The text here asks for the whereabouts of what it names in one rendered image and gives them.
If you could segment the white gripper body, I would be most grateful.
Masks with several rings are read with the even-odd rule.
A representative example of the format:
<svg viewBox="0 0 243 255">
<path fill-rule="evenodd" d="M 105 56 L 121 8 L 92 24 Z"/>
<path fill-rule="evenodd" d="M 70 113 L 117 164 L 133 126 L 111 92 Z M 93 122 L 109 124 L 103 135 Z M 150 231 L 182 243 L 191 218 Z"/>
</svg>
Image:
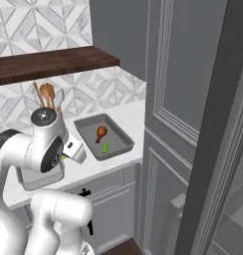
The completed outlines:
<svg viewBox="0 0 243 255">
<path fill-rule="evenodd" d="M 82 164 L 87 157 L 86 151 L 83 146 L 81 146 L 73 155 L 73 161 Z"/>
</svg>

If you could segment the brown chicken drumstick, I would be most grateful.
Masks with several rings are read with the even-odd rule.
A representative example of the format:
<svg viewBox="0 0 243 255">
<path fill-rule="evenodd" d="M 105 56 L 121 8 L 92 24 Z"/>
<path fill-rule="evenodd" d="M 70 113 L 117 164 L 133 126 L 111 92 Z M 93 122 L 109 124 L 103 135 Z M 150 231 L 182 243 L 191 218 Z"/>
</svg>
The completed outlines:
<svg viewBox="0 0 243 255">
<path fill-rule="evenodd" d="M 108 129 L 105 126 L 98 127 L 96 143 L 99 143 L 101 141 L 101 138 L 105 136 L 107 132 L 108 132 Z"/>
</svg>

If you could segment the pale grey tupperware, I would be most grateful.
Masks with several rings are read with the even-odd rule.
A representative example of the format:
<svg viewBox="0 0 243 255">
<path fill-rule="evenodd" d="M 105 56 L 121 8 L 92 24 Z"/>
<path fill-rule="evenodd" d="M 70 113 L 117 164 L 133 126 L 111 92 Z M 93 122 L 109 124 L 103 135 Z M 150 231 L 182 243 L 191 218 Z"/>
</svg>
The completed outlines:
<svg viewBox="0 0 243 255">
<path fill-rule="evenodd" d="M 36 172 L 25 168 L 16 168 L 19 183 L 26 191 L 36 190 L 56 183 L 64 178 L 65 165 L 60 161 L 53 169 L 46 173 Z"/>
</svg>

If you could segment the grey drawer front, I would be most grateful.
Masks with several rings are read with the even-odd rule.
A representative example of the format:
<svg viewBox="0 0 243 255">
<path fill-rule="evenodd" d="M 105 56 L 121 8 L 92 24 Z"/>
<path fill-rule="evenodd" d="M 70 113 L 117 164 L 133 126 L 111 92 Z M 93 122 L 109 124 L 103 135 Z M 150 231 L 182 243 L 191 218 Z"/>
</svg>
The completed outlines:
<svg viewBox="0 0 243 255">
<path fill-rule="evenodd" d="M 82 194 L 85 191 L 90 200 L 102 199 L 104 196 L 112 196 L 124 191 L 128 191 L 130 196 L 134 197 L 136 175 L 140 169 L 141 164 L 137 163 L 67 188 L 67 191 L 74 194 Z"/>
</svg>

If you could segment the grey baking tray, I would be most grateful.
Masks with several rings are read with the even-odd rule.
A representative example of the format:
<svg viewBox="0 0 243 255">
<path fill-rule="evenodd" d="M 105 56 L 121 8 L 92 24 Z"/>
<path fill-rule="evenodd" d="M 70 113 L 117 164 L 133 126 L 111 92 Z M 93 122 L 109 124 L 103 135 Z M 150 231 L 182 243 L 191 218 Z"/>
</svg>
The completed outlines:
<svg viewBox="0 0 243 255">
<path fill-rule="evenodd" d="M 76 120 L 74 125 L 95 158 L 99 161 L 128 152 L 134 146 L 133 140 L 107 114 Z M 100 126 L 105 126 L 108 132 L 101 138 L 99 143 L 96 143 L 97 130 Z M 108 153 L 102 153 L 102 146 L 105 140 L 110 144 Z"/>
</svg>

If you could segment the white spatula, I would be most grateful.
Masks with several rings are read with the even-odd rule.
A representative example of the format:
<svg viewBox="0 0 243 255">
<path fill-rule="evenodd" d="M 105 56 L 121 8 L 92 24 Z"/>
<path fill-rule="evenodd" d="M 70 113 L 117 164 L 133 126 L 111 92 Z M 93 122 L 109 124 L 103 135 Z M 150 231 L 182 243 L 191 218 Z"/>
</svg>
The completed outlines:
<svg viewBox="0 0 243 255">
<path fill-rule="evenodd" d="M 57 105 L 56 105 L 57 113 L 61 110 L 61 105 L 64 100 L 65 100 L 65 91 L 64 91 L 64 89 L 61 89 L 59 96 L 58 96 Z"/>
</svg>

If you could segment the grey cupboard door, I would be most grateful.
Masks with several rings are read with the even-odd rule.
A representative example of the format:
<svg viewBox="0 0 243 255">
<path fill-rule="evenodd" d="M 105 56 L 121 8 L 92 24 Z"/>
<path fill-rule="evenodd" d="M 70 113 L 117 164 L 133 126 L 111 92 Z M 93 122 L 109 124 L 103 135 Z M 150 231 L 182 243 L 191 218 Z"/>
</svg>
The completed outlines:
<svg viewBox="0 0 243 255">
<path fill-rule="evenodd" d="M 135 182 L 92 198 L 94 235 L 85 229 L 86 240 L 96 255 L 125 242 L 133 236 Z"/>
</svg>

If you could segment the wooden spoon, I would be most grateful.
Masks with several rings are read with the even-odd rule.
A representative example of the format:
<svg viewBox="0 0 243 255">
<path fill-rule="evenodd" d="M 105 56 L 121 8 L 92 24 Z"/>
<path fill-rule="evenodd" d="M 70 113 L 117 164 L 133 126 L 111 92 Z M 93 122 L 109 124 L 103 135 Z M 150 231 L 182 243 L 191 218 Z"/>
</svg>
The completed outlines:
<svg viewBox="0 0 243 255">
<path fill-rule="evenodd" d="M 54 91 L 54 87 L 51 84 L 43 84 L 40 87 L 40 91 L 42 96 L 45 98 L 47 106 L 50 109 L 53 109 L 54 106 L 54 98 L 55 98 L 55 91 Z"/>
</svg>

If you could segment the wooden whisk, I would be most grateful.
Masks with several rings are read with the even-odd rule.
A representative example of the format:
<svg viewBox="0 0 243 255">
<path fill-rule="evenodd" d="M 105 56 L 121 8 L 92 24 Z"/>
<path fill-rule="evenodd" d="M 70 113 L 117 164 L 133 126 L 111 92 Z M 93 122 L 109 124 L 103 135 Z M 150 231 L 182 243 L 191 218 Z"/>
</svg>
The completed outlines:
<svg viewBox="0 0 243 255">
<path fill-rule="evenodd" d="M 36 100 L 36 101 L 38 102 L 38 104 L 40 105 L 40 107 L 43 108 L 45 105 L 44 105 L 44 102 L 43 102 L 41 93 L 40 93 L 40 91 L 39 91 L 39 89 L 38 89 L 38 86 L 37 86 L 37 83 L 36 83 L 36 82 L 33 82 L 32 93 L 33 93 L 33 96 L 34 96 L 35 100 Z"/>
</svg>

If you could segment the grey tall cabinet lower door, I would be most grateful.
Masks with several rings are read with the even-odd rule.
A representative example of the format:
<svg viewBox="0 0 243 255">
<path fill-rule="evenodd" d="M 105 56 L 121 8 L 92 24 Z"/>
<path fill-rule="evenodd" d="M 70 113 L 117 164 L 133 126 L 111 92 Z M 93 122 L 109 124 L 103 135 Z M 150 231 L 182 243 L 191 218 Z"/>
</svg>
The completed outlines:
<svg viewBox="0 0 243 255">
<path fill-rule="evenodd" d="M 173 147 L 145 129 L 137 237 L 143 255 L 157 255 L 168 204 L 180 193 L 186 195 L 191 169 Z"/>
</svg>

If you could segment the grey tall cabinet door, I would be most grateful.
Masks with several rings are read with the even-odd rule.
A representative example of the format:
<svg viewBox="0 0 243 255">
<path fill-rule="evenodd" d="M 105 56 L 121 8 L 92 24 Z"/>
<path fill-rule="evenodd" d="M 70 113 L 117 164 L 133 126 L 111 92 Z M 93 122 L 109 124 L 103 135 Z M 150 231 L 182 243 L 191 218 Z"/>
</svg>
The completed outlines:
<svg viewBox="0 0 243 255">
<path fill-rule="evenodd" d="M 145 121 L 197 146 L 227 0 L 149 0 Z"/>
<path fill-rule="evenodd" d="M 173 147 L 145 129 L 137 237 L 143 255 L 157 255 L 168 204 L 180 193 L 186 195 L 191 169 Z"/>
</svg>

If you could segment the dark wooden shelf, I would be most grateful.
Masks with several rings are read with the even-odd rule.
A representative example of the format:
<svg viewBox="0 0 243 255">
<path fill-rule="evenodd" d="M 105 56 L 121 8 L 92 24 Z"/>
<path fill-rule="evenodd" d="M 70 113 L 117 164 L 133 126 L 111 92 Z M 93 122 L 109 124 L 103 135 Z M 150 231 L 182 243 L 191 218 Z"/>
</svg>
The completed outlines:
<svg viewBox="0 0 243 255">
<path fill-rule="evenodd" d="M 118 66 L 116 58 L 94 46 L 0 58 L 0 86 Z"/>
</svg>

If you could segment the dark grey fridge door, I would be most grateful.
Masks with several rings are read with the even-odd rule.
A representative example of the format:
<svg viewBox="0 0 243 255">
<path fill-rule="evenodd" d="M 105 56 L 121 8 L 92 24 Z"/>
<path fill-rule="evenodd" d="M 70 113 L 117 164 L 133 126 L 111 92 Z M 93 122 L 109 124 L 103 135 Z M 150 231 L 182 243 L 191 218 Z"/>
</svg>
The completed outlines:
<svg viewBox="0 0 243 255">
<path fill-rule="evenodd" d="M 243 0 L 228 0 L 174 255 L 206 255 L 243 151 Z"/>
</svg>

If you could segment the grey tall cabinet upper door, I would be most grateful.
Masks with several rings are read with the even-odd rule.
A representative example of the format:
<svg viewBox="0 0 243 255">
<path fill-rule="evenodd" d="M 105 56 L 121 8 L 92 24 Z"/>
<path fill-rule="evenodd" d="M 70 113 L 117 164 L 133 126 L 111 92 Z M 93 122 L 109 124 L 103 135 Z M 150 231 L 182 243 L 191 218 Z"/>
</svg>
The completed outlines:
<svg viewBox="0 0 243 255">
<path fill-rule="evenodd" d="M 197 146 L 227 0 L 149 0 L 145 121 Z"/>
</svg>

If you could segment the grey wall cabinet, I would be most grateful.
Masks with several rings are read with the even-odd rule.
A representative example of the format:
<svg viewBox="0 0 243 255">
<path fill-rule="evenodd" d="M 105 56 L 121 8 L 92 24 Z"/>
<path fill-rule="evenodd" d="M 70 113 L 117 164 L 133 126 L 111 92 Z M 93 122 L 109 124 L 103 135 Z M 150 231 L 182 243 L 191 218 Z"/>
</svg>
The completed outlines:
<svg viewBox="0 0 243 255">
<path fill-rule="evenodd" d="M 148 0 L 90 0 L 90 10 L 93 44 L 145 81 Z"/>
</svg>

